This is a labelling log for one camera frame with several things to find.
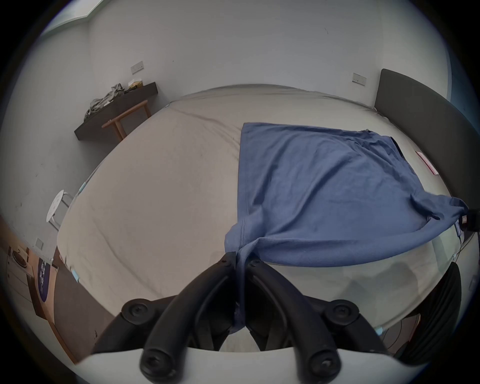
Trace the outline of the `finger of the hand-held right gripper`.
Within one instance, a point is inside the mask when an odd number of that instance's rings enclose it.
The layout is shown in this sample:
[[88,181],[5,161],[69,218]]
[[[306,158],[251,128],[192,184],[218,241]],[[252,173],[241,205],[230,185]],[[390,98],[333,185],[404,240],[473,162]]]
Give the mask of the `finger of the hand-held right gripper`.
[[469,209],[461,216],[461,230],[464,232],[480,231],[480,209]]

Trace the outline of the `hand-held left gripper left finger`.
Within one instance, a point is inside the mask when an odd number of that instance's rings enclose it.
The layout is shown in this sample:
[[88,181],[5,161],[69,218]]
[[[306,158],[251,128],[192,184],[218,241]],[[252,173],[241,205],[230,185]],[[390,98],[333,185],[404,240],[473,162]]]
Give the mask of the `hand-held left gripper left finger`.
[[187,347],[218,351],[233,325],[236,253],[226,253],[175,296],[134,298],[97,339],[92,354],[142,349],[139,369],[151,383],[176,383]]

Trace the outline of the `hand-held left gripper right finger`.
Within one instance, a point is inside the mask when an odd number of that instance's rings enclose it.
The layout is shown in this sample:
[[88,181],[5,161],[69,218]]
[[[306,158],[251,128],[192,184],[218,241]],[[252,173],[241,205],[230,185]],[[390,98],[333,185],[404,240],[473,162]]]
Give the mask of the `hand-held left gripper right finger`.
[[301,383],[329,383],[341,371],[338,348],[387,355],[351,301],[303,295],[273,267],[252,259],[245,270],[245,325],[260,351],[293,347]]

